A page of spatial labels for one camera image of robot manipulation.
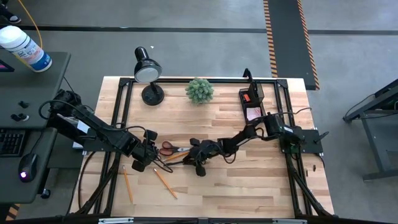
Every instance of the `pencil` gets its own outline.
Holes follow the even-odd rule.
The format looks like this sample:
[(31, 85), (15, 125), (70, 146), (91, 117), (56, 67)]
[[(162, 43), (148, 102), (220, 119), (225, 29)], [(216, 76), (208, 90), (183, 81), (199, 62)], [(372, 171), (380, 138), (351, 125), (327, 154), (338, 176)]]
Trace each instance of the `pencil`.
[(166, 162), (166, 161), (169, 161), (169, 160), (172, 160), (172, 159), (178, 158), (178, 157), (182, 157), (182, 156), (188, 155), (188, 153), (189, 153), (189, 152), (181, 152), (181, 153), (180, 153), (180, 154), (178, 154), (178, 155), (175, 155), (175, 156), (170, 156), (170, 157), (168, 157), (168, 158), (164, 159), (164, 160), (163, 160), (163, 162)]
[(130, 196), (130, 202), (132, 203), (132, 193), (131, 193), (131, 189), (130, 189), (129, 179), (127, 178), (126, 168), (124, 167), (124, 165), (123, 165), (123, 171), (124, 171), (124, 178), (126, 180), (127, 191), (129, 192), (129, 196)]
[(164, 180), (164, 178), (161, 176), (161, 174), (156, 169), (154, 169), (154, 171), (155, 171), (156, 175), (159, 177), (159, 179), (163, 182), (163, 184), (167, 187), (169, 192), (175, 197), (175, 199), (178, 199), (176, 194), (174, 193), (174, 191), (170, 188), (168, 183), (166, 183), (166, 180)]

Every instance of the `small succulent plant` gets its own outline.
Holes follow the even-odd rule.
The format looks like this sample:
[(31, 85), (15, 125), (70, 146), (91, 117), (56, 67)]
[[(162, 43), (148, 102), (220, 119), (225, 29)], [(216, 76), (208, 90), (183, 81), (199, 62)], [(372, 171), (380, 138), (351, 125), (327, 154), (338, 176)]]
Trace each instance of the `small succulent plant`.
[(194, 104), (208, 103), (213, 99), (213, 85), (208, 80), (202, 78), (195, 78), (190, 81), (189, 86), (185, 90)]

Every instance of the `computer mouse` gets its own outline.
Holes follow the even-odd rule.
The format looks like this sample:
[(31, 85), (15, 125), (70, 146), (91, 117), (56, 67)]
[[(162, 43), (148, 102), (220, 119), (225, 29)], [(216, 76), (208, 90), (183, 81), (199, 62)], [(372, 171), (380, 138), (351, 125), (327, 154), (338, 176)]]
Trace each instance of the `computer mouse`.
[(21, 158), (18, 176), (22, 182), (30, 182), (35, 179), (38, 159), (39, 156), (34, 153), (26, 154)]

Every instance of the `scissors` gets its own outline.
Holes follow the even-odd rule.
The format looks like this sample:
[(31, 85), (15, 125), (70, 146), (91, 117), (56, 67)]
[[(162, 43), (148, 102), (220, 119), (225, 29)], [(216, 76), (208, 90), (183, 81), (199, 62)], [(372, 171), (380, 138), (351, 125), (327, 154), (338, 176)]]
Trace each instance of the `scissors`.
[(162, 148), (159, 149), (159, 153), (162, 154), (163, 156), (171, 156), (175, 152), (186, 152), (189, 151), (190, 148), (181, 148), (181, 147), (176, 147), (173, 146), (170, 142), (164, 141), (162, 143)]

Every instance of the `yellow cable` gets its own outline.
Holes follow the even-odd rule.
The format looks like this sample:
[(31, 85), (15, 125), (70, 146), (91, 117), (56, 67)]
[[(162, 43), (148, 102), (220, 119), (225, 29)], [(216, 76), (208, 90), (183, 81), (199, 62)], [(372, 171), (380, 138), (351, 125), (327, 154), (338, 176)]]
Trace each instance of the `yellow cable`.
[(37, 34), (39, 35), (40, 48), (43, 49), (43, 40), (42, 40), (42, 36), (40, 35), (39, 28), (37, 28), (37, 25), (36, 25), (35, 21), (33, 20), (32, 16), (29, 13), (29, 11), (25, 8), (25, 6), (22, 3), (22, 1), (21, 0), (18, 0), (18, 1), (19, 1), (19, 4), (21, 4), (21, 6), (25, 9), (26, 14), (29, 16), (30, 20), (33, 22), (33, 25), (35, 25), (36, 30), (37, 30)]

